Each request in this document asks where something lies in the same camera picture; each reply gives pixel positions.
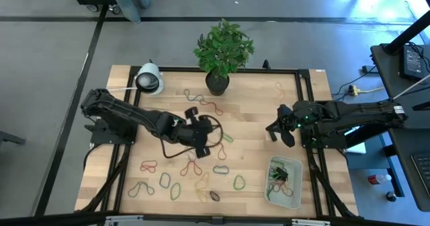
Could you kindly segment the black power adapter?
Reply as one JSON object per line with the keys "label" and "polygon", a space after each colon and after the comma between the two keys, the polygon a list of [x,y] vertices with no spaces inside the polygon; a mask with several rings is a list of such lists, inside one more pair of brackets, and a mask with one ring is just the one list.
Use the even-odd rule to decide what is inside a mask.
{"label": "black power adapter", "polygon": [[399,52],[399,76],[418,81],[428,74],[424,49],[414,44],[404,45]]}

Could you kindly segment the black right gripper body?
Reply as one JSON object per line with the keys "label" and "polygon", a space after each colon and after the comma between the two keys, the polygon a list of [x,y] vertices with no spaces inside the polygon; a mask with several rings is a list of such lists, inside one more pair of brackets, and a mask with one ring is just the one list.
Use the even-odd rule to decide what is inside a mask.
{"label": "black right gripper body", "polygon": [[309,101],[299,101],[293,105],[293,129],[299,129],[304,123],[305,117],[308,115]]}

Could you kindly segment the black plant pot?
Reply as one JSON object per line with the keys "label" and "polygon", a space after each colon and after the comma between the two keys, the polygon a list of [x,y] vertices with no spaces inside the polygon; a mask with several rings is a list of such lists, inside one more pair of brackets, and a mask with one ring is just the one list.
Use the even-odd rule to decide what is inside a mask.
{"label": "black plant pot", "polygon": [[212,73],[206,75],[205,78],[206,86],[213,96],[221,96],[227,89],[230,78],[224,78],[222,76],[215,76]]}

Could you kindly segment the black rig crossbeam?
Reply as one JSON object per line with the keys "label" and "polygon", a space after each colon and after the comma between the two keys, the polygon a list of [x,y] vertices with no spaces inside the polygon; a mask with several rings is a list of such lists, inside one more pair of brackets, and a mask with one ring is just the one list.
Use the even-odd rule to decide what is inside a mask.
{"label": "black rig crossbeam", "polygon": [[97,211],[59,215],[42,215],[0,219],[0,226],[89,226],[102,223],[119,223],[125,221],[172,221],[208,223],[225,225],[227,223],[264,223],[282,224],[285,226],[416,226],[403,223],[366,220],[361,217],[321,216],[312,218],[291,217],[233,217],[233,216],[195,216],[195,215],[133,215],[118,211]]}

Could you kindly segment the black keyboard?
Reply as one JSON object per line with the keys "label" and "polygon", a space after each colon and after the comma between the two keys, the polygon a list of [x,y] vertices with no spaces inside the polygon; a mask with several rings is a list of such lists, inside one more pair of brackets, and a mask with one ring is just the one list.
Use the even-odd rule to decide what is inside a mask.
{"label": "black keyboard", "polygon": [[430,196],[430,153],[415,153],[411,155],[411,158],[425,190]]}

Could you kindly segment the clear plastic bin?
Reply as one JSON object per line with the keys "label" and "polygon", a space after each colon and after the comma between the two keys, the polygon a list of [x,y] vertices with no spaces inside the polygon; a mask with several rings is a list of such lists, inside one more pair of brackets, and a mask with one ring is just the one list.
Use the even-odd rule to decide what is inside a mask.
{"label": "clear plastic bin", "polygon": [[[273,174],[276,167],[281,167],[287,170],[289,187],[294,191],[293,196],[287,197],[279,191],[279,184],[283,181],[275,180]],[[281,206],[287,209],[298,209],[301,205],[302,198],[302,176],[303,166],[302,163],[295,159],[287,157],[273,156],[267,168],[267,175],[265,177],[265,192],[264,197],[267,202]],[[266,192],[269,184],[274,184],[273,192],[270,194],[270,201],[267,200]]]}

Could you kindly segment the green leafy plant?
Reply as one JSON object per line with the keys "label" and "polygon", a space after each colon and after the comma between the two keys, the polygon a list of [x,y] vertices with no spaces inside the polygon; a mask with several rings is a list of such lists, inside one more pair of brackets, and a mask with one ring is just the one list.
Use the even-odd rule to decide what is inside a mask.
{"label": "green leafy plant", "polygon": [[200,35],[193,53],[201,70],[226,79],[229,73],[245,68],[255,47],[240,27],[222,18],[206,35]]}

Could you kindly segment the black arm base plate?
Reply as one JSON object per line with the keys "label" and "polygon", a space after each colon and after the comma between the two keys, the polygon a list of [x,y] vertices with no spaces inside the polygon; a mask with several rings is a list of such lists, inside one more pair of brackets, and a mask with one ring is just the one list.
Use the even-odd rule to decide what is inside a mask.
{"label": "black arm base plate", "polygon": [[136,124],[124,121],[120,121],[119,124],[110,124],[102,118],[98,118],[94,124],[86,124],[85,128],[91,132],[90,142],[94,145],[133,144],[137,132]]}
{"label": "black arm base plate", "polygon": [[314,135],[308,132],[301,132],[302,145],[311,149],[344,149],[346,148],[346,138],[337,133],[329,135]]}

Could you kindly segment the white box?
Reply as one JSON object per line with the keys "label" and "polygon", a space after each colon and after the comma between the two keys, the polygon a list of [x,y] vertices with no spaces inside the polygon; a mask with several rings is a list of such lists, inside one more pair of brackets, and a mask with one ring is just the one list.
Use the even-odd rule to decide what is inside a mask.
{"label": "white box", "polygon": [[[351,130],[347,131],[345,135],[348,135],[355,130],[359,129],[359,126],[353,127]],[[355,146],[352,146],[350,148],[347,148],[345,150],[347,153],[358,153],[358,154],[366,154],[366,144],[364,142],[357,144]]]}

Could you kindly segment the red-label plastic bottle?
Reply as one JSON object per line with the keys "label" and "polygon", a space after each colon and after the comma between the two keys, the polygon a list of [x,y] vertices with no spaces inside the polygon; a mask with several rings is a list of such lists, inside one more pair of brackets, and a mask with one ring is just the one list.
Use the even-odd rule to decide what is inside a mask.
{"label": "red-label plastic bottle", "polygon": [[373,185],[384,184],[391,180],[392,176],[389,174],[374,174],[372,176],[368,176],[368,182]]}

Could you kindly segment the rubber bands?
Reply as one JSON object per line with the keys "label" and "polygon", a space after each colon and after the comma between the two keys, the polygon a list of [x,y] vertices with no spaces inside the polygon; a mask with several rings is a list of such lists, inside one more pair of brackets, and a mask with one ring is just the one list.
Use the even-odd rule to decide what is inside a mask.
{"label": "rubber bands", "polygon": [[289,187],[287,182],[282,182],[279,184],[279,191],[287,197],[291,197],[294,194],[294,191]]}

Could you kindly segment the grey metal leg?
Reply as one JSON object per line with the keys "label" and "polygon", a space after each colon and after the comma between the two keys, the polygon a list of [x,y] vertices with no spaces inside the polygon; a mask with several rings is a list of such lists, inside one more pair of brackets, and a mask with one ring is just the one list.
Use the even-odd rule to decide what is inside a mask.
{"label": "grey metal leg", "polygon": [[0,130],[0,145],[6,142],[15,143],[16,145],[24,145],[26,140]]}

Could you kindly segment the black diagonal beam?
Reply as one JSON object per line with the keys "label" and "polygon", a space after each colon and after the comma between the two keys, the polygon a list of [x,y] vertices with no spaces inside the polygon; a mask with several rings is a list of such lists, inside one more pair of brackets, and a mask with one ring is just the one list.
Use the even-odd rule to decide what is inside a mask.
{"label": "black diagonal beam", "polygon": [[417,21],[415,21],[391,43],[383,46],[382,48],[384,52],[389,55],[394,54],[412,38],[422,32],[428,25],[430,25],[430,10],[427,11],[424,15],[422,15]]}

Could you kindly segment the black desk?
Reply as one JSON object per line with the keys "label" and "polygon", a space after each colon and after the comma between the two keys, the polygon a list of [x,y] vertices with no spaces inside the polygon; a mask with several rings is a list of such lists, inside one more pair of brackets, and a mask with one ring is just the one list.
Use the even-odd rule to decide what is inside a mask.
{"label": "black desk", "polygon": [[430,153],[430,110],[413,110],[413,106],[430,102],[430,78],[426,86],[408,90],[413,82],[399,76],[398,55],[386,54],[381,45],[372,46],[370,51],[388,96],[401,104],[408,116],[403,128],[391,128],[388,133],[418,209],[430,212],[430,189],[424,186],[413,163],[413,155]]}

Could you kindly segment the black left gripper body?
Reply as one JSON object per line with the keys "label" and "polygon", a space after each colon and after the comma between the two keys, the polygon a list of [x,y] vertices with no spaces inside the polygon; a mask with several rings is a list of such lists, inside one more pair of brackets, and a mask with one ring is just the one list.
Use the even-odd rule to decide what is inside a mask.
{"label": "black left gripper body", "polygon": [[190,124],[185,124],[181,127],[181,144],[188,147],[204,148],[208,142],[208,135],[213,130],[208,115],[193,118]]}

